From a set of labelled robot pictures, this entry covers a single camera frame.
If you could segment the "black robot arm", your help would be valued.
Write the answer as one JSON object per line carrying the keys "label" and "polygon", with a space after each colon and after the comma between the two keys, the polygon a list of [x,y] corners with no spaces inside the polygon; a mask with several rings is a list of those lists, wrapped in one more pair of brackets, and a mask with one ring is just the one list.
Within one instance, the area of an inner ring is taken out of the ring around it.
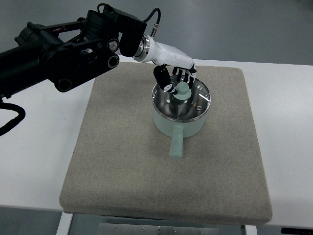
{"label": "black robot arm", "polygon": [[114,68],[121,55],[132,57],[146,22],[101,3],[85,18],[50,26],[28,23],[18,46],[0,55],[0,95],[12,95],[50,80],[67,92]]}

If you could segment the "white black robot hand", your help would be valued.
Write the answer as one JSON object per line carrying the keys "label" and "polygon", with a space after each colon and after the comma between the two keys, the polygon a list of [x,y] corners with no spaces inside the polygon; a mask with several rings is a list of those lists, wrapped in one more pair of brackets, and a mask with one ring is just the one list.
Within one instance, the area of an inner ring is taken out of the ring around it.
{"label": "white black robot hand", "polygon": [[176,47],[156,42],[149,35],[142,37],[133,59],[141,63],[153,62],[156,65],[153,74],[157,84],[163,91],[172,95],[177,95],[178,91],[171,81],[167,66],[174,68],[173,75],[178,79],[184,75],[183,81],[190,89],[196,80],[197,70],[191,57]]}

